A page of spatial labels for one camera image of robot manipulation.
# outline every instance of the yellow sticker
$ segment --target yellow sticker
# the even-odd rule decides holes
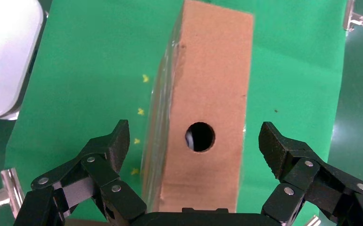
[[[134,175],[134,174],[138,174],[140,171],[139,171],[139,169],[138,168],[133,168],[133,171],[132,171],[132,175]]]
[[[141,108],[139,108],[139,112],[138,112],[137,114],[139,114],[139,115],[144,115],[144,110],[143,110],[143,109],[141,109]]]
[[[149,77],[146,74],[144,74],[143,75],[143,82],[148,82],[148,81],[149,81]]]

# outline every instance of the cardboard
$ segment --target cardboard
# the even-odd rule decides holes
[[[175,26],[180,32],[173,32],[180,34],[180,40],[171,64],[168,141],[153,210],[179,212],[191,207],[235,212],[253,17],[186,0],[180,18],[181,25]],[[214,132],[212,146],[204,152],[191,150],[186,142],[186,131],[196,122],[207,123]]]

